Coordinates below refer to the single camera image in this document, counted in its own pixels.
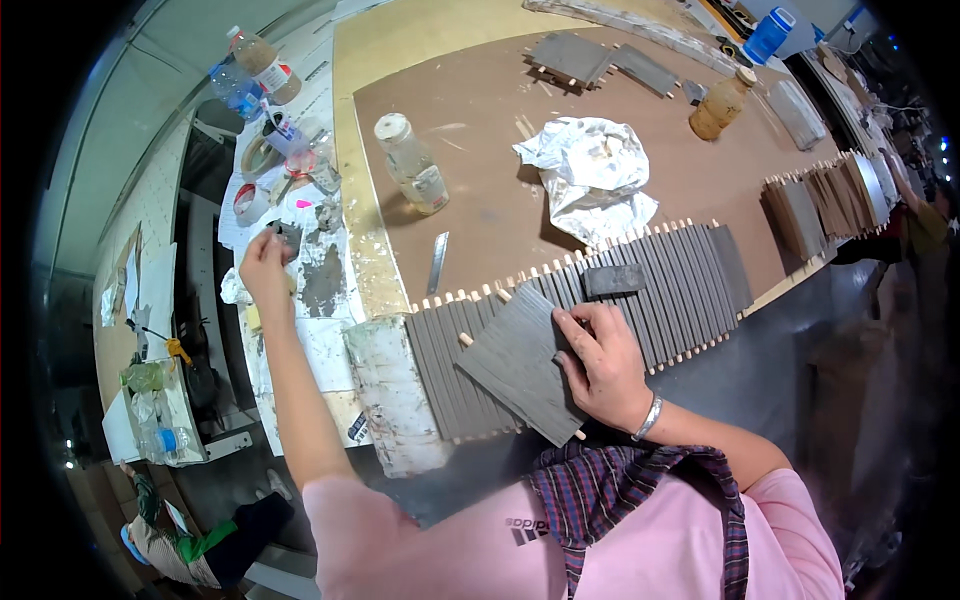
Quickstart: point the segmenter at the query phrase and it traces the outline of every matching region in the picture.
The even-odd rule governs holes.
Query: person
[[[124,461],[120,468],[136,487],[137,515],[120,530],[133,557],[175,581],[206,588],[232,588],[240,583],[256,557],[294,514],[293,495],[273,469],[267,469],[270,494],[239,507],[201,538],[182,536],[156,526],[161,500],[153,484]]]
[[[844,597],[783,452],[654,394],[622,313],[605,304],[554,311],[576,354],[561,362],[576,404],[646,448],[545,452],[521,481],[422,531],[351,467],[297,338],[290,255],[263,232],[240,277],[260,313],[287,465],[317,547],[336,548],[317,559],[324,598]]]
[[[849,240],[837,248],[834,265],[849,265],[864,258],[875,258],[888,265],[929,254],[947,240],[948,221],[957,207],[956,190],[946,181],[939,181],[933,203],[922,200],[910,187],[896,160],[881,148],[894,184],[903,202],[890,211],[887,229],[864,239]]]

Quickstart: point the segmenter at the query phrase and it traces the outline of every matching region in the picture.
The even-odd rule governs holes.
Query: hand
[[[294,305],[283,265],[293,256],[293,249],[272,229],[264,229],[251,240],[240,264],[240,279],[247,286],[260,313],[260,322],[273,326],[293,321]]]
[[[136,475],[136,471],[133,470],[133,467],[127,464],[127,461],[120,459],[120,470],[125,472],[128,477],[133,479],[133,476]]]
[[[573,401],[600,422],[635,434],[647,419],[653,392],[644,381],[643,357],[623,313],[602,303],[553,309],[566,340],[583,361],[561,352]],[[580,321],[587,321],[593,338]]]

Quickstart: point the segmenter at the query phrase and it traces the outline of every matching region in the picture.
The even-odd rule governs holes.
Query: adidas logo
[[[510,533],[514,535],[514,541],[518,546],[550,533],[546,528],[546,522],[535,522],[531,518],[507,518],[505,524],[510,528]]]

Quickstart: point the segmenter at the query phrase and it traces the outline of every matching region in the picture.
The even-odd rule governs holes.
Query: blue water bottle
[[[796,24],[797,19],[792,14],[782,7],[775,7],[747,38],[747,43],[743,44],[743,54],[756,64],[766,64]]]

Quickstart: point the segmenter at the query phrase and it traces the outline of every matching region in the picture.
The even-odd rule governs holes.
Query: crumpled white cloth
[[[233,267],[229,268],[224,280],[220,282],[220,300],[223,300],[224,304],[253,304],[253,296]]]
[[[540,169],[550,223],[585,244],[643,228],[657,212],[657,201],[640,191],[650,161],[629,125],[559,117],[514,150]]]

